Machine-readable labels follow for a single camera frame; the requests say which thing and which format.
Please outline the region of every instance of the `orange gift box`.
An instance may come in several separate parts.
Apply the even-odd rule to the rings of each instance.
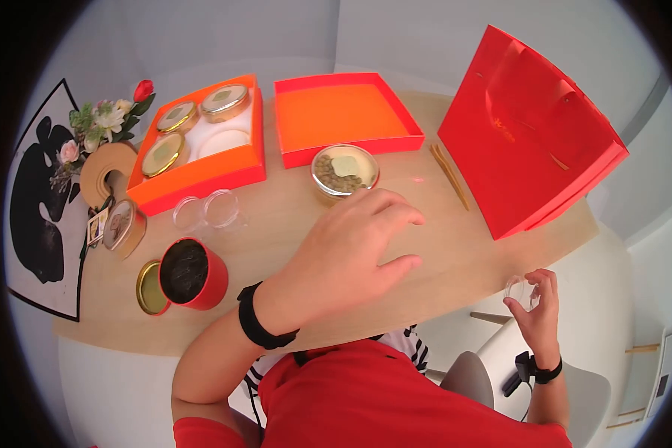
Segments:
[[[192,100],[200,104],[210,93],[223,85],[244,84],[250,90],[253,107],[251,109],[251,140],[249,144],[238,146],[221,153],[199,158],[188,164],[170,169],[152,178],[142,174],[142,159],[147,150],[159,137],[157,121],[173,105]],[[243,75],[221,83],[204,87],[184,97],[163,105],[157,111],[147,135],[144,137],[137,162],[132,169],[127,194],[148,216],[174,208],[185,196],[203,198],[218,189],[235,189],[240,186],[264,181],[267,170],[264,165],[264,130],[262,126],[261,90],[256,83],[256,75]]]
[[[311,163],[327,146],[371,154],[418,150],[425,135],[377,73],[332,73],[276,81],[274,108],[284,167]]]

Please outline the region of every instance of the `gold jar lid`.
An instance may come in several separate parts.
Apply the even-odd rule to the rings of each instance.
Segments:
[[[206,95],[201,103],[205,114],[218,114],[232,109],[249,98],[249,88],[244,84],[229,84]]]
[[[153,259],[137,275],[137,303],[152,316],[162,314],[170,305],[159,286],[159,265],[160,260]]]
[[[173,105],[164,112],[157,121],[157,130],[162,133],[178,130],[181,125],[189,121],[197,113],[197,103],[192,100],[183,101]]]
[[[105,236],[102,242],[109,250],[115,250],[122,244],[134,222],[136,206],[129,199],[117,202],[109,211],[108,222],[105,224]]]
[[[184,150],[185,142],[181,132],[169,133],[157,140],[142,159],[142,174],[154,177],[167,171]]]

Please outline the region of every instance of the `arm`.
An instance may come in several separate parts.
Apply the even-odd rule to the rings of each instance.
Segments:
[[[512,312],[522,337],[535,355],[538,368],[554,370],[560,363],[560,345],[557,342],[557,313],[560,304],[557,298],[557,278],[552,271],[538,269],[525,275],[530,284],[537,284],[540,303],[530,312],[513,298],[503,302]],[[547,384],[535,384],[530,399],[528,422],[537,424],[557,423],[567,431],[570,421],[570,405],[564,373],[560,372]]]
[[[287,265],[256,289],[256,318],[270,334],[282,335],[377,299],[421,264],[417,255],[403,255],[380,266],[378,260],[406,224],[423,222],[423,215],[397,193],[358,190],[327,211]],[[250,431],[234,419],[227,399],[263,352],[242,331],[237,309],[209,325],[177,365],[172,382],[174,421],[205,417],[248,437]]]

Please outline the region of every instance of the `red shirt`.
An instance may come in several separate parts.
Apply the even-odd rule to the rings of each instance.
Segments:
[[[571,447],[558,424],[520,423],[446,391],[404,354],[374,340],[285,356],[264,376],[265,448]],[[233,429],[188,417],[174,424],[178,448],[242,448]]]

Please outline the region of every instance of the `person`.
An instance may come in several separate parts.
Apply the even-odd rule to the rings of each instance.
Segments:
[[[438,387],[408,356],[372,339],[275,363],[259,384],[268,418],[263,432],[229,407],[229,395],[269,345],[254,340],[292,340],[319,318],[377,300],[421,264],[418,255],[403,255],[379,265],[388,242],[425,221],[385,189],[358,190],[318,219],[293,258],[245,290],[246,300],[183,354],[172,383],[177,447],[572,446],[562,373],[535,384],[528,422],[521,423]],[[540,269],[526,278],[538,285],[538,306],[527,312],[514,299],[504,301],[538,368],[555,371],[561,363],[556,275]]]

